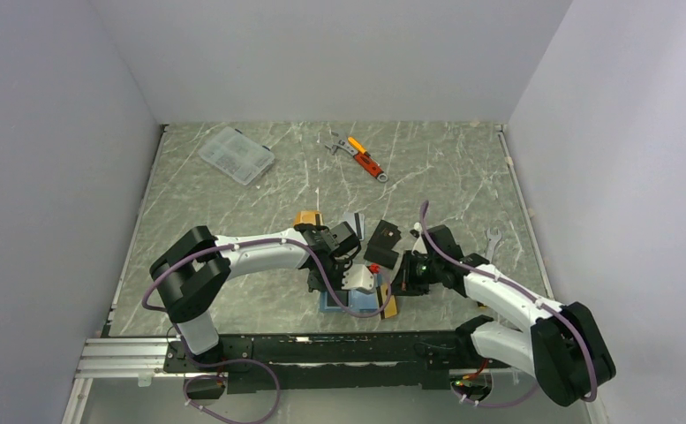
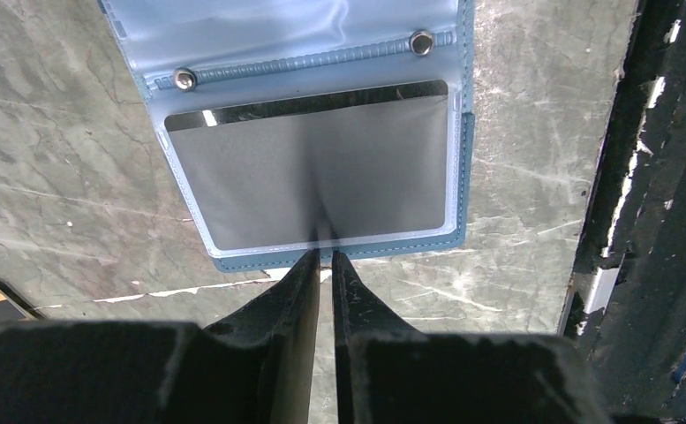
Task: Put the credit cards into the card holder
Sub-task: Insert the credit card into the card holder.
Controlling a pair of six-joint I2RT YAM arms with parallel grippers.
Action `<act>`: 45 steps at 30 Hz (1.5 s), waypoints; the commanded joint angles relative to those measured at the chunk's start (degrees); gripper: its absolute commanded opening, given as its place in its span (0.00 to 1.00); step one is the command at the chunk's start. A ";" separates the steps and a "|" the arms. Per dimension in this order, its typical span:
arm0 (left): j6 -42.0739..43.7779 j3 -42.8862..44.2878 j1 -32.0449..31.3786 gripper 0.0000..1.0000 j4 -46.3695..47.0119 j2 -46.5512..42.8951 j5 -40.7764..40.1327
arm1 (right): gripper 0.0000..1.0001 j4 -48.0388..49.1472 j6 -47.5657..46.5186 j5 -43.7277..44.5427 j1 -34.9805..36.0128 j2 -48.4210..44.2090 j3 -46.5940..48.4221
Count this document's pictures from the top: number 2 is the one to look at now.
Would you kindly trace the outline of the single black VIP card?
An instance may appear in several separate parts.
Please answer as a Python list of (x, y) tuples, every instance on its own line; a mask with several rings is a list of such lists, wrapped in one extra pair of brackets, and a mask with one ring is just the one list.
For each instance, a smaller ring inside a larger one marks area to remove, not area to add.
[(166, 117), (222, 252), (394, 238), (447, 221), (449, 89), (432, 80)]

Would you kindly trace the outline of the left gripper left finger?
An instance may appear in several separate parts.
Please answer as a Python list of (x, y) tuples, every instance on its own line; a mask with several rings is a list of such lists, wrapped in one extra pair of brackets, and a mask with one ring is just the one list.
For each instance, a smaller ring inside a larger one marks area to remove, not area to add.
[(218, 322), (0, 325), (0, 423), (305, 423), (320, 254)]

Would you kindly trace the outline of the blue card holder wallet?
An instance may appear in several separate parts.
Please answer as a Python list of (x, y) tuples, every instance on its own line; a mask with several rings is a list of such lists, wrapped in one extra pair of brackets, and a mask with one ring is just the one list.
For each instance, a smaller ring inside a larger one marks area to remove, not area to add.
[(102, 1), (214, 265), (464, 242), (472, 1)]

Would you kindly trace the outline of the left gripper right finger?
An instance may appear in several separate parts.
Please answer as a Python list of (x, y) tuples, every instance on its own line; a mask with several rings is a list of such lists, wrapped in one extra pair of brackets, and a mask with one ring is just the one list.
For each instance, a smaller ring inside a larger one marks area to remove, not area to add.
[(342, 423), (608, 423), (592, 371), (566, 339), (424, 333), (332, 259)]

